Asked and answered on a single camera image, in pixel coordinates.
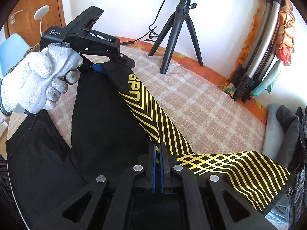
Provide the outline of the left hand white glove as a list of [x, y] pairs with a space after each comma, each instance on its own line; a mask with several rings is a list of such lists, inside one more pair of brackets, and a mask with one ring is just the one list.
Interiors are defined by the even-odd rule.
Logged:
[[1, 114], [8, 117], [20, 105], [31, 114], [52, 110], [79, 77], [83, 58], [70, 44], [51, 43], [29, 53], [1, 80]]

